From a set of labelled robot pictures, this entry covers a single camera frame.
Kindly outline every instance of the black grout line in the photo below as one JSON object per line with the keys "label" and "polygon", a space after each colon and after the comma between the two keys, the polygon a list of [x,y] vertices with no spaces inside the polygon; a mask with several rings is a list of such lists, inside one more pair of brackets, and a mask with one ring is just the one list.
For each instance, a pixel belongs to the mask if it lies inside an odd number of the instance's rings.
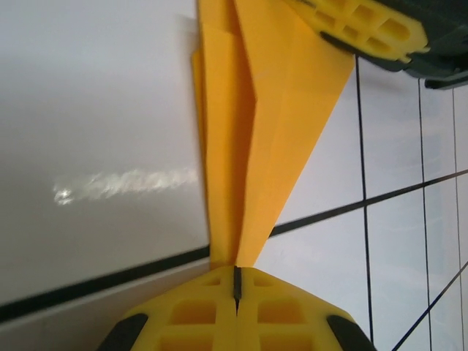
{"label": "black grout line", "polygon": [[[452,89],[452,117],[453,117],[453,154],[455,159],[455,172],[458,170],[456,162],[456,122],[455,122],[455,91]],[[456,199],[456,227],[458,235],[458,267],[461,267],[461,245],[460,245],[460,210],[458,208],[458,177],[455,178],[455,199]],[[463,343],[462,349],[465,350],[465,335],[464,335],[464,321],[463,321],[463,290],[461,288],[460,276],[460,308],[461,308],[461,342]]]}
{"label": "black grout line", "polygon": [[151,263],[139,265],[124,271],[108,274],[80,282],[77,284],[61,287],[56,290],[44,292],[22,300],[13,301],[0,306],[0,323],[26,316],[52,306],[66,303],[77,298],[102,292],[125,283],[133,282],[147,276],[161,273],[169,269],[177,268],[188,263],[192,263],[210,255],[208,246],[200,247],[192,251],[177,254],[172,257],[163,258]]}
{"label": "black grout line", "polygon": [[[363,201],[367,199],[366,188],[366,163],[364,162],[364,133],[363,133],[363,111],[361,105],[361,77],[359,75],[359,58],[355,56],[356,63],[356,92],[358,98],[358,121],[359,121],[359,150],[361,154],[361,176],[363,187]],[[367,309],[369,310],[369,336],[374,342],[374,318],[372,316],[372,284],[371,284],[371,258],[369,250],[369,222],[367,217],[367,205],[364,205],[364,245],[366,250],[366,280],[367,280]]]}
{"label": "black grout line", "polygon": [[422,189],[426,186],[431,186],[434,184],[442,183],[443,181],[448,181],[449,179],[456,178],[458,176],[463,176],[468,173],[468,170],[462,170],[461,172],[452,173],[449,175],[444,175],[443,177],[431,179],[430,181],[425,181],[424,183],[419,183],[411,186],[407,186],[406,188],[394,190],[392,192],[387,192],[382,195],[377,195],[371,197],[370,199],[365,199],[362,201],[358,201],[356,203],[350,203],[348,205],[344,205],[342,207],[334,208],[332,210],[320,212],[319,214],[313,214],[311,216],[303,217],[300,219],[295,219],[291,222],[286,222],[283,224],[278,224],[275,228],[271,231],[270,237],[284,234],[290,232],[292,230],[299,229],[301,227],[305,227],[307,225],[311,225],[317,222],[324,221],[326,219],[330,219],[341,214],[346,214],[348,212],[358,210],[365,206],[374,205],[375,203],[380,203],[385,200],[389,200],[393,197],[397,197],[400,195],[407,194],[408,192],[414,192],[415,190]]}
{"label": "black grout line", "polygon": [[428,315],[428,313],[436,306],[436,304],[439,302],[439,300],[442,298],[442,296],[447,292],[448,289],[452,286],[452,284],[461,276],[465,268],[468,266],[468,262],[464,264],[464,266],[458,271],[458,273],[450,280],[450,282],[447,284],[447,286],[440,292],[440,294],[432,301],[432,303],[429,305],[427,310],[425,310],[421,316],[416,320],[415,324],[412,325],[412,327],[404,334],[404,336],[401,338],[400,341],[395,345],[395,347],[392,349],[392,351],[397,351],[402,344],[408,339],[408,337],[411,335],[411,333],[418,327],[418,325],[423,321],[423,319]]}
{"label": "black grout line", "polygon": [[[421,139],[421,173],[423,177],[423,183],[426,180],[424,174],[424,141],[423,141],[423,111],[421,109],[421,84],[418,79],[418,101],[419,101],[419,130]],[[431,297],[429,295],[429,253],[427,245],[427,212],[426,212],[426,188],[423,188],[423,217],[424,217],[424,249],[426,251],[426,286],[427,286],[427,306],[431,303]],[[432,351],[432,321],[431,312],[429,312],[429,349]]]}

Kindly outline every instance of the black rubber grip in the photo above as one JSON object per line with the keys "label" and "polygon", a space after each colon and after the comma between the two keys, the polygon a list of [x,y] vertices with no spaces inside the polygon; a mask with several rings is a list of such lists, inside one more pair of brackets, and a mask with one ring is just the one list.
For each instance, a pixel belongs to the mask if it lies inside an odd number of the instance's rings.
{"label": "black rubber grip", "polygon": [[356,323],[334,315],[327,322],[343,351],[377,351]]}
{"label": "black rubber grip", "polygon": [[110,331],[97,351],[130,351],[147,320],[148,316],[143,313],[121,320]]}

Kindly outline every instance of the grout line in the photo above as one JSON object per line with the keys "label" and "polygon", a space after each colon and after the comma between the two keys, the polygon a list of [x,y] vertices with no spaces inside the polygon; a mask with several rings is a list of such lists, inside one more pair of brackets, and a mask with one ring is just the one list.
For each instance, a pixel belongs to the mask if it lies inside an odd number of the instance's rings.
{"label": "grout line", "polygon": [[392,192],[387,192],[382,195],[377,195],[371,197],[370,199],[365,199],[362,201],[358,201],[356,203],[350,203],[348,205],[344,205],[342,207],[334,208],[332,210],[323,211],[319,214],[313,214],[311,216],[303,217],[300,219],[295,219],[290,222],[278,224],[275,228],[271,231],[270,237],[284,234],[290,232],[292,230],[299,229],[301,227],[305,227],[307,225],[311,225],[317,222],[324,221],[326,219],[330,219],[341,214],[346,214],[348,212],[358,210],[365,206],[374,205],[375,203],[380,203],[385,200],[389,200],[393,197],[397,197],[400,195],[407,194],[408,192],[414,192],[415,190],[422,189],[426,186],[431,186],[434,184],[442,183],[443,181],[448,181],[449,179],[456,178],[458,176],[463,176],[468,173],[468,170],[462,170],[460,172],[452,173],[449,175],[444,175],[443,177],[431,179],[430,181],[425,181],[424,183],[415,184],[412,186],[407,186],[406,188],[394,190]]}
{"label": "grout line", "polygon": [[[458,169],[456,162],[456,122],[455,122],[455,91],[452,89],[452,115],[453,115],[453,153],[455,159],[455,172]],[[458,235],[458,267],[461,267],[461,245],[460,245],[460,210],[458,207],[458,177],[455,178],[455,199],[456,199],[456,226]],[[461,342],[462,350],[465,350],[464,318],[463,318],[463,289],[461,288],[460,276],[460,308],[461,308]]]}
{"label": "grout line", "polygon": [[177,268],[182,265],[207,258],[209,254],[209,246],[204,246],[172,257],[163,258],[161,260],[128,268],[106,276],[100,276],[98,278],[61,287],[29,298],[13,301],[0,306],[0,323],[24,317],[27,314],[35,313],[87,295],[97,292],[100,293],[103,290],[110,289],[111,287],[133,282],[137,279],[142,279],[156,273]]}
{"label": "grout line", "polygon": [[[363,202],[367,199],[366,189],[366,164],[364,162],[364,133],[363,112],[361,105],[361,77],[359,75],[359,58],[355,56],[356,63],[356,92],[358,98],[358,120],[359,120],[359,149],[361,154],[361,175],[363,187]],[[364,245],[366,249],[366,280],[367,280],[367,309],[369,310],[369,334],[371,342],[374,343],[374,318],[372,316],[372,283],[371,283],[371,258],[369,249],[369,222],[367,217],[367,205],[364,205]]]}
{"label": "grout line", "polygon": [[411,333],[418,327],[418,325],[422,322],[422,320],[429,314],[429,312],[434,308],[434,306],[439,302],[439,300],[442,298],[442,296],[447,292],[448,289],[452,286],[452,284],[461,276],[465,268],[468,266],[468,262],[464,264],[464,266],[458,271],[458,273],[450,280],[450,282],[447,284],[447,286],[440,292],[440,294],[432,301],[432,303],[429,305],[427,310],[425,310],[421,316],[416,320],[415,324],[412,325],[412,327],[404,334],[404,336],[398,341],[398,343],[395,345],[395,347],[392,349],[392,351],[397,351],[402,344],[408,339],[408,337],[411,335]]}
{"label": "grout line", "polygon": [[[421,173],[423,177],[423,183],[426,180],[424,174],[424,141],[423,141],[423,111],[421,109],[421,85],[420,79],[418,79],[418,101],[419,101],[419,130],[421,139]],[[427,211],[426,211],[426,188],[423,188],[423,217],[424,217],[424,249],[426,251],[426,288],[427,288],[427,306],[431,303],[431,297],[429,295],[429,253],[427,244]],[[432,321],[431,312],[429,312],[429,349],[432,351]]]}

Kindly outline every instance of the yellow plastic part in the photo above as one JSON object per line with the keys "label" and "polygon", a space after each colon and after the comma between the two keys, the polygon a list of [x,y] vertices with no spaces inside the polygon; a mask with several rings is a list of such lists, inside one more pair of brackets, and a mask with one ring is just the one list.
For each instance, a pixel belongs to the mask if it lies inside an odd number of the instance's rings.
{"label": "yellow plastic part", "polygon": [[283,0],[199,0],[212,266],[253,266],[354,67]]}
{"label": "yellow plastic part", "polygon": [[242,269],[236,316],[233,267],[218,268],[124,317],[148,320],[132,351],[341,351],[326,317],[341,309],[254,268]]}
{"label": "yellow plastic part", "polygon": [[427,52],[423,25],[373,0],[285,0],[315,31],[381,59],[410,62]]}

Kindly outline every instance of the white tile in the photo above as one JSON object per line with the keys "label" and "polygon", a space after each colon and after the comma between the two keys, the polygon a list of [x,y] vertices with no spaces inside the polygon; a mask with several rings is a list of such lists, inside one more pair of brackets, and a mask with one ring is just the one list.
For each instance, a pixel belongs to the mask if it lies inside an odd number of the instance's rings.
{"label": "white tile", "polygon": [[463,335],[464,349],[468,350],[468,270],[465,269],[461,274],[461,302],[463,309],[461,311],[463,317]]}
{"label": "white tile", "polygon": [[468,86],[454,89],[457,171],[468,169]]}
{"label": "white tile", "polygon": [[95,350],[127,310],[208,269],[199,261],[0,325],[0,350]]}
{"label": "white tile", "polygon": [[426,187],[426,223],[432,302],[460,269],[455,179]]}
{"label": "white tile", "polygon": [[391,350],[427,308],[423,192],[369,206],[374,343]]}
{"label": "white tile", "polygon": [[460,222],[461,266],[468,262],[468,175],[458,179],[458,214]]}
{"label": "white tile", "polygon": [[357,97],[352,72],[278,223],[362,200]]}
{"label": "white tile", "polygon": [[367,196],[422,181],[418,80],[359,61]]}
{"label": "white tile", "polygon": [[433,350],[463,350],[460,280],[457,279],[431,310]]}
{"label": "white tile", "polygon": [[208,243],[195,15],[188,0],[0,15],[0,303]]}
{"label": "white tile", "polygon": [[424,177],[431,180],[455,172],[453,95],[426,89],[420,82]]}
{"label": "white tile", "polygon": [[369,335],[363,210],[267,241],[256,268],[349,312]]}
{"label": "white tile", "polygon": [[416,329],[408,336],[408,339],[398,348],[398,351],[431,351],[428,317],[425,317],[419,323]]}

